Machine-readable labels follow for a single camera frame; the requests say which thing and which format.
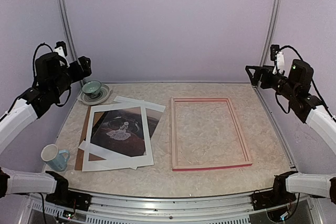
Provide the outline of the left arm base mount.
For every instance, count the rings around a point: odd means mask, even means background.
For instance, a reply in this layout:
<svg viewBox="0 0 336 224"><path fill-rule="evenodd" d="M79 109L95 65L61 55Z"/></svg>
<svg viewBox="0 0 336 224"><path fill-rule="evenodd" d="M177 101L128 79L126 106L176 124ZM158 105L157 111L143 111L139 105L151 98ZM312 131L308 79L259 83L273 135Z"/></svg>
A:
<svg viewBox="0 0 336 224"><path fill-rule="evenodd" d="M46 173L51 175L57 182L55 191L46 195L47 202L73 210L88 211L92 199L90 194L69 190L67 179L53 171L46 171Z"/></svg>

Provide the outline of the pink wooden picture frame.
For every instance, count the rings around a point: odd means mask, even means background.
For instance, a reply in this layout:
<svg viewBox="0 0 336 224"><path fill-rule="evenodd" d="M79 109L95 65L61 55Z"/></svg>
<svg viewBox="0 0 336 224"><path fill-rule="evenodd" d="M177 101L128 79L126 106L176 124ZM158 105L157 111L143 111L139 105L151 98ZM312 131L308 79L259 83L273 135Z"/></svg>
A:
<svg viewBox="0 0 336 224"><path fill-rule="evenodd" d="M253 164L232 100L171 98L172 170L202 171Z"/></svg>

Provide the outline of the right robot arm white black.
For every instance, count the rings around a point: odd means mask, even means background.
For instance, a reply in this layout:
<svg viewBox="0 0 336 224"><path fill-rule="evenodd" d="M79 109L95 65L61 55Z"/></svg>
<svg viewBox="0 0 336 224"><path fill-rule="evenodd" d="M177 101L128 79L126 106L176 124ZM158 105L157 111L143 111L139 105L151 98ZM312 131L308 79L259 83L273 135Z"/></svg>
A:
<svg viewBox="0 0 336 224"><path fill-rule="evenodd" d="M298 119L335 150L335 121L323 106L322 100L309 93L313 68L308 63L299 59L293 60L287 77L274 73L271 66L246 66L245 70L252 85L260 82L262 89L273 89L276 95L286 98L289 109ZM297 193L328 198L335 202L335 176L286 172L275 176L271 191L258 193L254 200L258 204L266 200L276 206L295 200Z"/></svg>

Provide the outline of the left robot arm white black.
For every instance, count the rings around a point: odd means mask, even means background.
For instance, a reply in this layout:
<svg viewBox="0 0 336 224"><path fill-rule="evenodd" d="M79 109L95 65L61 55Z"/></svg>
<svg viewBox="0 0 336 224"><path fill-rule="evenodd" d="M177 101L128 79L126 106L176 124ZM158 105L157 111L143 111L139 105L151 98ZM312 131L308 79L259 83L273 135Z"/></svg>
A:
<svg viewBox="0 0 336 224"><path fill-rule="evenodd" d="M1 117L1 151L53 104L61 107L60 97L70 91L73 83L92 74L90 58L82 56L68 63L57 52L40 56L34 66L32 87L19 95ZM74 199L72 191L68 190L68 181L56 172L31 173L1 168L1 197L30 193L52 194L64 206Z"/></svg>

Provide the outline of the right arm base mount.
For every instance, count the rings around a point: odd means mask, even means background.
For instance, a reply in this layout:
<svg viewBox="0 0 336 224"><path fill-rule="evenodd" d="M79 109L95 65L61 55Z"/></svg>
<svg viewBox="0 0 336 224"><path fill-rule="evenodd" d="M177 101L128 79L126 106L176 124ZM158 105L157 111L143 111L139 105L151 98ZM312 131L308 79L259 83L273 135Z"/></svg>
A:
<svg viewBox="0 0 336 224"><path fill-rule="evenodd" d="M251 196L254 210L262 210L283 204L294 202L297 198L294 193L286 189L286 179L297 172L289 171L280 175L275 175L271 190L255 190Z"/></svg>

